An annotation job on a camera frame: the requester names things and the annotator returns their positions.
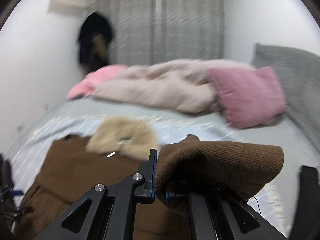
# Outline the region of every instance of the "brown knit fabric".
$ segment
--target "brown knit fabric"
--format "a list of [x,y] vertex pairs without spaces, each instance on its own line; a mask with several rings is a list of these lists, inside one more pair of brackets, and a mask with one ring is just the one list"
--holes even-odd
[[[137,172],[140,161],[117,153],[106,158],[86,152],[89,139],[71,135],[52,143],[40,173],[22,200],[21,204],[31,205],[34,212],[24,215],[15,227],[18,240],[33,239],[94,185],[113,185]],[[133,238],[189,239],[187,220],[159,200],[152,205],[138,204]]]
[[163,200],[162,186],[178,165],[183,171],[214,185],[228,185],[242,199],[257,194],[282,169],[281,147],[227,141],[200,141],[195,135],[162,147],[156,166],[156,192]]

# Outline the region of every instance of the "wall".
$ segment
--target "wall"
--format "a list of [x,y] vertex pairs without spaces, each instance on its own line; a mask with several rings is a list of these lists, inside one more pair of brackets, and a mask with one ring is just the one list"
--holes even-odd
[[250,61],[254,43],[320,55],[320,29],[301,0],[225,0],[224,57]]
[[3,152],[18,137],[18,126],[30,125],[83,78],[77,63],[77,35],[85,12],[50,1],[22,0],[0,31]]

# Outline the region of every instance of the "gray curtain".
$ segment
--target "gray curtain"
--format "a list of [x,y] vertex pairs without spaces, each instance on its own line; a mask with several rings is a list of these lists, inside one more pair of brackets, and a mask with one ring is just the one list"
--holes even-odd
[[98,0],[116,37],[113,64],[223,57],[223,0]]

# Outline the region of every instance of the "bed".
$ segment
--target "bed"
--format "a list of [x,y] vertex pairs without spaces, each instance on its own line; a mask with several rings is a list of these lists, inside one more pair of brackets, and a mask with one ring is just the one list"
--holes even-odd
[[[320,155],[317,150],[303,133],[304,130],[292,120],[290,115],[284,115],[283,120],[276,126],[235,130],[227,127],[226,122],[217,112],[186,115],[172,110],[154,109],[146,106],[116,103],[88,97],[60,102],[54,108],[47,111],[29,129],[22,132],[19,139],[7,153],[7,156],[12,160],[17,188],[19,187],[23,190],[28,188],[45,157],[44,154],[37,162],[33,162],[32,159],[36,159],[36,156],[45,151],[45,149],[41,147],[41,149],[36,151],[35,147],[33,147],[33,151],[26,151],[26,144],[30,140],[34,138],[40,139],[39,135],[42,134],[44,136],[42,139],[46,140],[46,147],[48,147],[50,140],[53,140],[54,136],[52,134],[46,135],[45,131],[48,130],[49,126],[52,128],[52,124],[62,121],[65,122],[64,124],[69,122],[69,126],[60,127],[59,131],[55,130],[56,132],[60,132],[60,134],[57,133],[55,135],[57,137],[61,138],[63,135],[66,135],[64,133],[74,132],[75,130],[72,127],[76,127],[77,125],[76,131],[81,134],[81,127],[86,126],[84,122],[89,122],[87,126],[89,125],[90,127],[86,128],[86,131],[89,131],[87,134],[92,134],[99,120],[101,121],[108,115],[144,118],[152,123],[167,123],[176,126],[182,125],[184,127],[213,127],[215,134],[218,134],[217,139],[281,146],[284,150],[283,169],[273,182],[266,185],[256,197],[259,201],[262,215],[286,236],[289,235],[290,226],[295,214],[299,190],[298,172],[300,166],[316,167],[320,164]],[[27,173],[27,170],[21,170],[22,166],[27,166],[32,172]],[[28,183],[22,183],[22,179],[27,180]],[[249,204],[258,210],[256,200],[249,200]]]

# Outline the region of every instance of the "metal screw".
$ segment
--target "metal screw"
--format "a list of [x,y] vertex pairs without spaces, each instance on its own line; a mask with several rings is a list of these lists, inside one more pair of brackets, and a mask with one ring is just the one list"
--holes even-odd
[[104,190],[104,185],[103,184],[97,184],[97,185],[94,186],[94,189],[96,191],[102,191],[102,190]]
[[216,187],[218,190],[221,190],[221,191],[227,188],[226,184],[223,184],[223,183],[218,183]]
[[140,173],[135,173],[132,175],[132,178],[135,179],[135,180],[139,180],[142,178],[142,175]]

